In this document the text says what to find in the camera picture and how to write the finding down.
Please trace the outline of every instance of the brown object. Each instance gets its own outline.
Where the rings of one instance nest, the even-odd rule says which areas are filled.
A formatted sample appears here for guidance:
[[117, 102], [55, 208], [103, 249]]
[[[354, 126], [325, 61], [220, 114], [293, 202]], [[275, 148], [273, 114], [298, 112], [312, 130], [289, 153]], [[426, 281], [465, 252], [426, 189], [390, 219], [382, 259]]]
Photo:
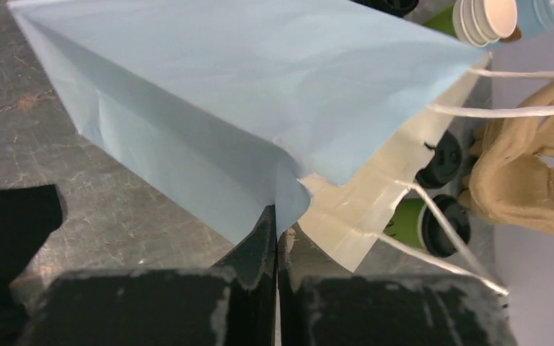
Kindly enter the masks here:
[[510, 42], [519, 41], [521, 40], [521, 38], [522, 38], [522, 31], [519, 29], [519, 27], [515, 27], [515, 31], [513, 31], [511, 36], [500, 39], [500, 42], [510, 43]]
[[[554, 81], [520, 107], [554, 105]], [[458, 201], [493, 223], [510, 223], [554, 236], [554, 116], [495, 119], [476, 130], [470, 153], [480, 156]]]

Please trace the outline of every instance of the black cloth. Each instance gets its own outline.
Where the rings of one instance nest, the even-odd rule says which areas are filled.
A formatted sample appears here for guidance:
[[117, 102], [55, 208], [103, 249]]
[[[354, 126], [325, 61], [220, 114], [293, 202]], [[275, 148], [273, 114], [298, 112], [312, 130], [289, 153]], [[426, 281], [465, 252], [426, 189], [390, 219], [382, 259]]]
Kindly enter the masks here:
[[9, 284], [62, 223], [55, 185], [0, 190], [0, 345], [13, 345], [28, 319]]

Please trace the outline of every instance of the wall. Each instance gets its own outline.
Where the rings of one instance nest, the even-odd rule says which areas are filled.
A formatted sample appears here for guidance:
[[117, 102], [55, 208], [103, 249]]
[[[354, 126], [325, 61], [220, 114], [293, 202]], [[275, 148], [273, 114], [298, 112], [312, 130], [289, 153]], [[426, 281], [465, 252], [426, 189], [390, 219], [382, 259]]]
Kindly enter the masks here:
[[[554, 69], [554, 32], [494, 52], [496, 71]], [[494, 108], [516, 107], [546, 81], [496, 79]], [[511, 327], [521, 346], [554, 345], [554, 237], [517, 226], [495, 234], [498, 273], [511, 289]]]

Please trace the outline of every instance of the paper bag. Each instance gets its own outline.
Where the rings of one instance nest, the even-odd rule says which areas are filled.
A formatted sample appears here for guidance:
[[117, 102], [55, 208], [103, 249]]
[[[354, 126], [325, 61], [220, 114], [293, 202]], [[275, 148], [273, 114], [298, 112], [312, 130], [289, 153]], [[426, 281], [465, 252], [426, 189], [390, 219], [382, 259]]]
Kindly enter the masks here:
[[266, 205], [285, 231], [300, 179], [347, 183], [484, 54], [346, 0], [9, 6], [77, 130], [234, 243]]

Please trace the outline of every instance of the black cap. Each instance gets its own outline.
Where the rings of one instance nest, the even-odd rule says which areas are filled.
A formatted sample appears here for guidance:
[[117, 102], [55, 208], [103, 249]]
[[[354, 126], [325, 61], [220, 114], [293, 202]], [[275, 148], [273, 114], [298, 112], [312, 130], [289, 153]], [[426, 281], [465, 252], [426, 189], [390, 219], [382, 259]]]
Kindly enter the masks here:
[[462, 165], [462, 148], [447, 131], [434, 149], [434, 157], [426, 168], [417, 172], [415, 179], [426, 189], [439, 189], [452, 181]]
[[[458, 204], [455, 198], [448, 195], [438, 195], [433, 200], [447, 217], [451, 226], [460, 235], [460, 238], [468, 244], [470, 242], [470, 223], [464, 207]], [[421, 236], [430, 254], [436, 257], [449, 257], [457, 252], [429, 209], [426, 209], [421, 220]]]
[[400, 18], [411, 13], [419, 4], [419, 0], [351, 0], [351, 1]]

